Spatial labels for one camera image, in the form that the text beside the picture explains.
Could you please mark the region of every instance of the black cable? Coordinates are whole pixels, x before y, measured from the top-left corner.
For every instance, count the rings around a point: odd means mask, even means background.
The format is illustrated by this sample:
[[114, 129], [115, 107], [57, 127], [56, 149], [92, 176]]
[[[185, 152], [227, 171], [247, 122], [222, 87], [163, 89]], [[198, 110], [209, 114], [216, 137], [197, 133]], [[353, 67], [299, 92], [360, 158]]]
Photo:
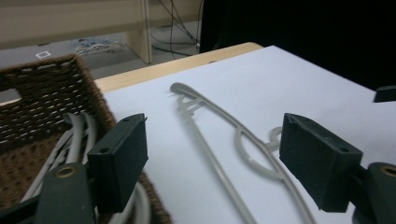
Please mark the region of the black cable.
[[[162, 0], [158, 0], [158, 1], [161, 3], [161, 5], [163, 5], [163, 8], [164, 8], [164, 9], [168, 12], [168, 14], [171, 16], [171, 19], [174, 20], [174, 21], [176, 22], [177, 28], [178, 28], [183, 34], [185, 34], [186, 36], [188, 36], [189, 39], [192, 41], [193, 44], [197, 44], [197, 40], [193, 37], [193, 35], [190, 33], [190, 31], [187, 30], [186, 26], [184, 26], [184, 23], [183, 23], [182, 19], [180, 18], [180, 15], [179, 15], [178, 12], [177, 12], [177, 9], [176, 9], [176, 7], [175, 7], [175, 4], [173, 3], [173, 0], [171, 0], [171, 10], [172, 10], [172, 11], [169, 10], [169, 8], [166, 7], [166, 5], [163, 3]], [[175, 12], [176, 12], [177, 15], [178, 15], [178, 18], [176, 18], [175, 15], [174, 15], [174, 12], [173, 12], [174, 9], [175, 9]]]
[[201, 37], [198, 38], [198, 34], [199, 34], [199, 31], [200, 31], [201, 23], [199, 21], [201, 19], [201, 12], [202, 12], [202, 5], [203, 4], [204, 4], [204, 0], [201, 0], [201, 3], [199, 4], [199, 8], [198, 8], [198, 19], [197, 19], [198, 24], [197, 24], [197, 33], [196, 33], [196, 36], [195, 36], [195, 39], [197, 41], [196, 48], [197, 48], [198, 52], [199, 52], [199, 48], [201, 47], [201, 46], [198, 46], [198, 44], [201, 45]]
[[170, 47], [170, 49], [171, 49], [172, 57], [173, 57], [174, 59], [176, 59], [175, 54], [174, 54], [174, 52], [173, 52], [173, 48], [172, 48], [172, 36], [173, 36], [173, 26], [174, 26], [174, 18], [175, 18], [175, 17], [174, 17], [174, 14], [173, 14], [173, 9], [174, 9], [174, 7], [173, 7], [173, 0], [171, 0], [171, 7], [172, 7], [172, 13], [171, 13], [172, 22], [171, 22], [171, 36], [170, 36], [170, 39], [169, 39], [169, 43], [170, 43], [169, 47]]
[[161, 50], [161, 51], [164, 51], [164, 52], [180, 54], [180, 55], [187, 56], [187, 57], [192, 56], [191, 54], [187, 54], [187, 53], [183, 53], [183, 52], [177, 52], [177, 51], [172, 51], [172, 50], [169, 50], [169, 49], [163, 49], [163, 48], [159, 48], [159, 47], [154, 46], [154, 45], [153, 45], [152, 47], [153, 47], [154, 49]]
[[[155, 41], [157, 41], [157, 42], [159, 42], [161, 44], [167, 44], [167, 45], [171, 44], [170, 42], [163, 41], [163, 40], [155, 37], [153, 34], [151, 34], [150, 36], [151, 36], [152, 39], [154, 39]], [[174, 45], [194, 45], [193, 43], [187, 43], [187, 42], [186, 43], [173, 42], [172, 44], [174, 44]]]

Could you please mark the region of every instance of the woven basket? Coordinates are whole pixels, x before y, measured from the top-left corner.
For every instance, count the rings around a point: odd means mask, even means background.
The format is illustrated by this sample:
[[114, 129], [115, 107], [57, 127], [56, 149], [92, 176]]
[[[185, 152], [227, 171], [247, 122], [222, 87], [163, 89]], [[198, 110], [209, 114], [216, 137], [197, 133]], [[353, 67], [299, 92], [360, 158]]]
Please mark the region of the woven basket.
[[[21, 99], [0, 105], [0, 211], [18, 203], [64, 131], [67, 112], [96, 118], [100, 136], [116, 121], [77, 55], [0, 69], [0, 91]], [[139, 181], [151, 202], [152, 223], [171, 223], [147, 176]]]

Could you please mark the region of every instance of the white table surface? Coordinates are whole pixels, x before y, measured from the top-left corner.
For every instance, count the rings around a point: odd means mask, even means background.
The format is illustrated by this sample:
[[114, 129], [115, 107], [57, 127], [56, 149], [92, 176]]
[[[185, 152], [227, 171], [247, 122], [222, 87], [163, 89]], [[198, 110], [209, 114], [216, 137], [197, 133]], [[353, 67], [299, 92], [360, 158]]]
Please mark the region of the white table surface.
[[[396, 103], [373, 103], [375, 93], [283, 49], [259, 49], [105, 94], [116, 120], [145, 113], [145, 171], [175, 223], [243, 223], [181, 116], [174, 82], [191, 86], [244, 123], [264, 142], [284, 113], [308, 117], [364, 152], [361, 165], [396, 164]], [[258, 223], [304, 223], [280, 181], [254, 173], [233, 145], [234, 127], [201, 108], [194, 120]], [[254, 158], [268, 164], [249, 142]], [[354, 210], [318, 210], [298, 180], [317, 223], [351, 223]]]

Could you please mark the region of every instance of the wooden furniture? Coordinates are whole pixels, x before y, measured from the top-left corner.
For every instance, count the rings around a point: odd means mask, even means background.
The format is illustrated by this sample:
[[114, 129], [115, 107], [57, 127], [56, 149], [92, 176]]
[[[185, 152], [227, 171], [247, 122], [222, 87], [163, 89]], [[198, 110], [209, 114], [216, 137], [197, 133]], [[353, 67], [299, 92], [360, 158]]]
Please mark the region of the wooden furniture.
[[254, 43], [245, 43], [225, 49], [213, 50], [207, 53], [190, 56], [188, 58], [183, 58], [168, 63], [161, 63], [150, 67], [137, 69], [112, 77], [100, 78], [97, 79], [95, 82], [102, 92], [114, 91], [157, 77], [174, 74], [176, 72], [180, 72], [196, 66], [228, 59], [240, 54], [251, 52], [256, 49], [262, 49], [262, 46]]
[[[198, 20], [200, 0], [174, 2], [183, 21]], [[163, 3], [171, 8], [170, 1]], [[127, 45], [151, 63], [149, 27], [170, 24], [170, 18], [158, 0], [5, 0], [0, 49], [125, 32]]]

